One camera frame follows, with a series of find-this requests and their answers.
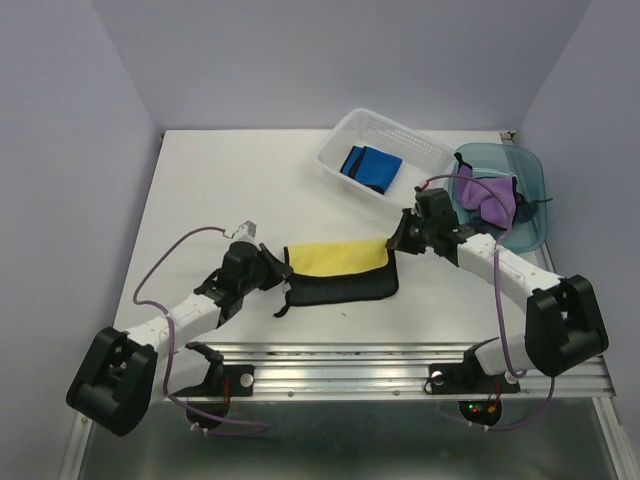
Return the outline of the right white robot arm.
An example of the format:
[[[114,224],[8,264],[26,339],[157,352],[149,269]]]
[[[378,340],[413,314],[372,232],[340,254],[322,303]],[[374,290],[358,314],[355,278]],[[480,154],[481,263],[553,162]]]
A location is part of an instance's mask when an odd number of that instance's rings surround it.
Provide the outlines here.
[[[472,390],[484,389],[505,373],[537,370],[555,378],[609,347],[594,288],[585,277],[543,270],[491,235],[461,224],[441,188],[416,193],[414,207],[403,210],[387,246],[413,255],[432,250],[492,285],[495,300],[509,298],[524,313],[521,334],[509,336],[501,327],[497,338],[474,345],[455,366]]]

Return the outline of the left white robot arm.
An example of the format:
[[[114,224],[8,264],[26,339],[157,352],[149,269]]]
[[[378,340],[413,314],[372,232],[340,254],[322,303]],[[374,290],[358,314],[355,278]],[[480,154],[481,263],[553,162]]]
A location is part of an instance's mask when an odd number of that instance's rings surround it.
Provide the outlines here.
[[[185,386],[202,394],[227,396],[230,380],[220,352],[198,336],[224,325],[255,290],[284,283],[292,269],[265,245],[233,242],[221,266],[172,309],[120,331],[100,330],[92,340],[66,393],[66,403],[116,436],[130,433],[148,408],[173,398],[170,378],[182,350],[202,356],[188,371]]]

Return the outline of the blue and grey towel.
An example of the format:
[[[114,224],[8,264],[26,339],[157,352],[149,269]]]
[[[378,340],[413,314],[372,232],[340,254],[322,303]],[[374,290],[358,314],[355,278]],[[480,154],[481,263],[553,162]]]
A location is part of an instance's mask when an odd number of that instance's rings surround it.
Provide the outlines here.
[[[353,146],[339,172],[357,183],[385,195],[403,161],[368,146]]]

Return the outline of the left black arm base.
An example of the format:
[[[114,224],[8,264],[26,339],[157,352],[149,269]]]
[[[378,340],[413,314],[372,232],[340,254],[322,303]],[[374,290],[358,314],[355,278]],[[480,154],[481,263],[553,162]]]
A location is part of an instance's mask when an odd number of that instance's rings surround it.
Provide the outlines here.
[[[226,418],[233,397],[248,398],[253,395],[253,365],[226,365],[221,352],[201,342],[190,342],[186,348],[197,352],[209,362],[209,368],[200,384],[178,392],[179,396],[187,398],[212,398],[212,401],[205,402],[189,401],[191,407],[209,415]]]

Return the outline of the yellow and grey towel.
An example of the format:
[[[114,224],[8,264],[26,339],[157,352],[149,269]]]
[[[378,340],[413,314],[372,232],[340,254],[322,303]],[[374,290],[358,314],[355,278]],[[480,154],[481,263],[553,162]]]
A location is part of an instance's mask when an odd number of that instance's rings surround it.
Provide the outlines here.
[[[292,307],[377,301],[399,290],[395,253],[384,238],[289,245],[283,254],[292,273],[276,318]]]

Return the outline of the purple and grey towel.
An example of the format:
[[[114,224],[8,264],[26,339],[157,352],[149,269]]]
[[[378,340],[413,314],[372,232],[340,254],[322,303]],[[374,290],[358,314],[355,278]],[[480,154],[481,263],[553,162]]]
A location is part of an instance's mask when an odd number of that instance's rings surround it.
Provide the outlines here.
[[[516,178],[513,176],[474,176],[473,167],[461,153],[454,154],[458,162],[454,179],[454,196],[466,211],[477,213],[479,218],[502,230],[508,229],[517,210]]]

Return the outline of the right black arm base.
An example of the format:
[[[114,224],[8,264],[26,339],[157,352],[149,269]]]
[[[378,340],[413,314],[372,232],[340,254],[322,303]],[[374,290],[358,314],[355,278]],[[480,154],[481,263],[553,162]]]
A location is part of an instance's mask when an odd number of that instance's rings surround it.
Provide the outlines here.
[[[495,427],[503,412],[502,396],[521,391],[517,380],[508,381],[503,373],[485,373],[476,358],[481,346],[496,340],[497,337],[473,345],[459,362],[431,365],[422,387],[424,393],[458,395],[458,408],[465,421],[481,427]]]

